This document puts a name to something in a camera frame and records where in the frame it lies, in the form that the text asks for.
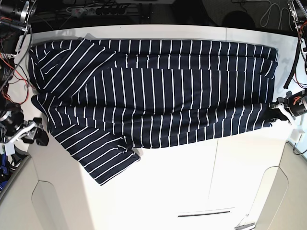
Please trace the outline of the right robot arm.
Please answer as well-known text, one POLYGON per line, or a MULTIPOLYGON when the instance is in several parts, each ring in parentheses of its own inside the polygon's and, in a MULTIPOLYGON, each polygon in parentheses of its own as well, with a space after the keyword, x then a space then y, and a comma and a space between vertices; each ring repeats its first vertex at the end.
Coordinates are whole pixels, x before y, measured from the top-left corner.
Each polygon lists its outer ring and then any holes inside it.
POLYGON ((35 0, 2 0, 0 2, 0 145, 10 147, 21 140, 24 143, 46 146, 49 142, 42 120, 24 120, 21 103, 8 95, 9 81, 25 59, 31 45, 15 62, 27 35, 32 36, 31 18, 37 8, 35 0))

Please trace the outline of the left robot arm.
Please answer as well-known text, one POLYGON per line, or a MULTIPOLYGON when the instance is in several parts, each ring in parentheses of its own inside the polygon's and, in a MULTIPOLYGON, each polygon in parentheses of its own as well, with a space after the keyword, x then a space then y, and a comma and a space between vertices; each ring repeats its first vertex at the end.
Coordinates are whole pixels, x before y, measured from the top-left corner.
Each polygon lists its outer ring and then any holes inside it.
POLYGON ((293 18, 298 42, 293 66, 283 88, 288 89, 291 81, 294 81, 302 91, 295 94, 288 91, 285 97, 278 97, 276 102, 270 104, 269 110, 265 114, 265 120, 268 122, 282 120, 295 125, 295 118, 307 113, 307 84, 299 82, 296 73, 299 57, 304 61, 304 69, 307 69, 307 2, 305 0, 289 0, 287 5, 293 18))

